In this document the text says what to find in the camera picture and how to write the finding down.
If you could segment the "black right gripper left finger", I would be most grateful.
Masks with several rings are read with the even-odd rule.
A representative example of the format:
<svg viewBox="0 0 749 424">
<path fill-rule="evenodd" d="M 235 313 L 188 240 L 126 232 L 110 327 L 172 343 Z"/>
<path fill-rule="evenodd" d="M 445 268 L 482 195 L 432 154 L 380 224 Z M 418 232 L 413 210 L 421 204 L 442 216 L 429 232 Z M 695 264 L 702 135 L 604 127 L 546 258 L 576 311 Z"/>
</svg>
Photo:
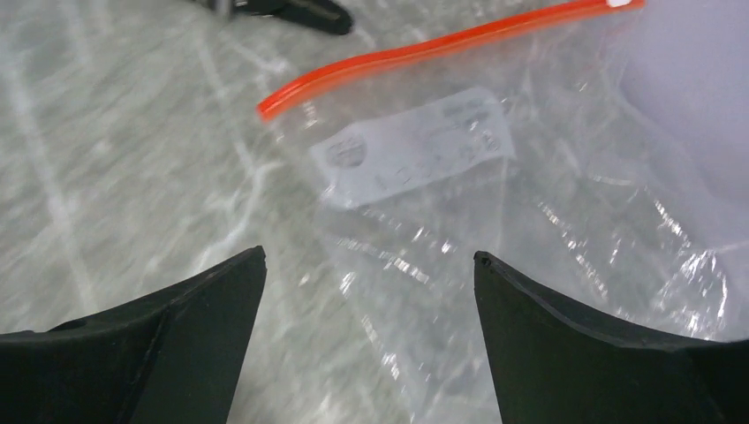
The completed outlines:
<svg viewBox="0 0 749 424">
<path fill-rule="evenodd" d="M 100 313 L 2 335 L 2 422 L 224 423 L 266 276 L 257 246 Z"/>
</svg>

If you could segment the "clear zip bag orange zipper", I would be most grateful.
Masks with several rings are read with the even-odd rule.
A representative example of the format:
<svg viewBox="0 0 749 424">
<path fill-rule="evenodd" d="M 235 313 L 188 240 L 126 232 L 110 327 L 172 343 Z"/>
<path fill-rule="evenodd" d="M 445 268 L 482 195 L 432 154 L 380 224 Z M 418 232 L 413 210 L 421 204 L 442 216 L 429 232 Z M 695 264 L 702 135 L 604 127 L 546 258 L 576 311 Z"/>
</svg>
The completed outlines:
<svg viewBox="0 0 749 424">
<path fill-rule="evenodd" d="M 747 2 L 489 1 L 476 26 L 426 9 L 433 40 L 258 107 L 398 420 L 505 423 L 478 252 L 628 322 L 748 343 Z"/>
</svg>

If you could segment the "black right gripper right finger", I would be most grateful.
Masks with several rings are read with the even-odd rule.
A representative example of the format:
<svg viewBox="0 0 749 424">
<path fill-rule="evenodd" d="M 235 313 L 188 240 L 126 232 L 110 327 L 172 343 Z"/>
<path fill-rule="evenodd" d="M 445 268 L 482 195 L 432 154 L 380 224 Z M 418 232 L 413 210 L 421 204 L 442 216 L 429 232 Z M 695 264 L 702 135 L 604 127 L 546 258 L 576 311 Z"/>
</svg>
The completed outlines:
<svg viewBox="0 0 749 424">
<path fill-rule="evenodd" d="M 486 252 L 474 296 L 505 423 L 745 423 L 748 343 L 603 313 Z"/>
</svg>

